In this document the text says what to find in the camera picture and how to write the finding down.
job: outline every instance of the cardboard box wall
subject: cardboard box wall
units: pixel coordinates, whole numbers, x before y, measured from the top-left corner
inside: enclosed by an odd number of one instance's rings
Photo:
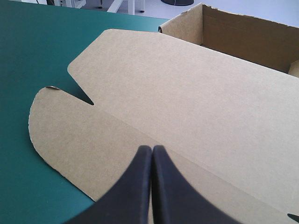
[[[287,213],[299,214],[298,78],[161,33],[126,30],[103,32],[68,71],[94,105],[41,89],[29,133],[43,159],[88,196],[105,194],[139,145],[159,144],[234,219],[294,222]]]
[[[160,32],[284,73],[299,60],[299,28],[198,4]]]

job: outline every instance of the brown cardboard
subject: brown cardboard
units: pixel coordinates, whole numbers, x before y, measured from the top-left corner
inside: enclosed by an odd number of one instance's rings
[[[193,29],[202,31],[197,40],[189,37]],[[161,25],[160,32],[284,73],[299,59],[299,28],[202,4]]]
[[[103,32],[68,71],[94,105],[44,88],[31,107],[30,137],[94,200],[139,145],[162,144],[191,185],[238,221],[292,224],[286,214],[299,214],[296,77],[126,30]]]
[[[291,64],[289,74],[292,76],[299,77],[299,60]]]

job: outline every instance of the green table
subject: green table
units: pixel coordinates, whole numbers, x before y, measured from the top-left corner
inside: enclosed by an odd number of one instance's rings
[[[0,224],[61,223],[93,203],[33,148],[31,103],[49,85],[88,101],[68,64],[105,29],[157,31],[165,21],[0,0]]]

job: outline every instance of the cardboard flap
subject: cardboard flap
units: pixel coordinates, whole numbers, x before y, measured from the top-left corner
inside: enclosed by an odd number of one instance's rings
[[[157,144],[101,109],[49,88],[34,99],[29,132],[40,156],[93,200],[116,183],[140,145]]]
[[[158,143],[198,192],[238,221],[291,224],[286,214],[299,214],[296,77],[126,30],[105,31],[69,72],[94,106],[44,89],[29,131],[40,155],[88,195],[102,195],[138,145]]]
[[[162,24],[160,32],[201,45],[203,43],[202,18],[202,4],[198,4],[167,23]]]

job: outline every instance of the cardboard box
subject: cardboard box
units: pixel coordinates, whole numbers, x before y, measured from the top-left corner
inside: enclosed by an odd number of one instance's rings
[[[164,23],[161,33],[294,76],[299,28],[198,4]]]

